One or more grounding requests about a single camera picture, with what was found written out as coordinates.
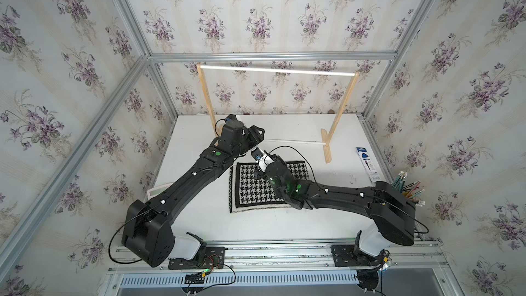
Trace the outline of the black white houndstooth scarf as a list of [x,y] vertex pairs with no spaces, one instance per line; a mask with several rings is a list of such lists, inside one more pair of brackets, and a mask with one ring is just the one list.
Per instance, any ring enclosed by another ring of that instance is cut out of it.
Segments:
[[277,197],[271,185],[256,178],[257,163],[236,163],[229,170],[229,211],[231,214],[251,210],[290,208]]

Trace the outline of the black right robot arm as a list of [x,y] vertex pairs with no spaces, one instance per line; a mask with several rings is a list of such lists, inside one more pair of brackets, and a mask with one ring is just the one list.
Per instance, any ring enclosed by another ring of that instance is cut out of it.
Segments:
[[258,164],[257,176],[291,207],[340,210],[371,219],[373,224],[357,236],[358,252],[373,257],[391,244],[414,245],[415,205],[391,184],[377,181],[363,188],[328,186],[294,177],[278,155],[255,149],[251,156]]

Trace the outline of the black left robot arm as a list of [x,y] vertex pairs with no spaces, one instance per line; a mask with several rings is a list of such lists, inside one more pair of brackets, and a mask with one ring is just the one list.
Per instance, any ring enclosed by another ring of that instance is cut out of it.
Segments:
[[122,244],[150,267],[161,265],[174,250],[171,226],[183,209],[210,183],[220,178],[244,153],[264,140],[265,131],[247,127],[235,115],[226,118],[220,136],[168,189],[147,202],[136,200],[127,209]]

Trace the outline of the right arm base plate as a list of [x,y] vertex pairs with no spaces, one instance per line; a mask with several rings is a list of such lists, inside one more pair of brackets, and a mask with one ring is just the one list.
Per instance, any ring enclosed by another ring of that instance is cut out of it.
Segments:
[[357,245],[332,245],[331,255],[336,267],[379,267],[390,252],[384,249],[379,255],[371,256],[362,252]]

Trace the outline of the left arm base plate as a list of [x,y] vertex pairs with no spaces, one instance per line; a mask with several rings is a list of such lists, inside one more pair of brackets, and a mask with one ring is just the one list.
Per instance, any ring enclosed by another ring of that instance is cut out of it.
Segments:
[[197,252],[190,260],[175,258],[168,263],[170,270],[222,269],[225,262],[226,247],[207,247]]

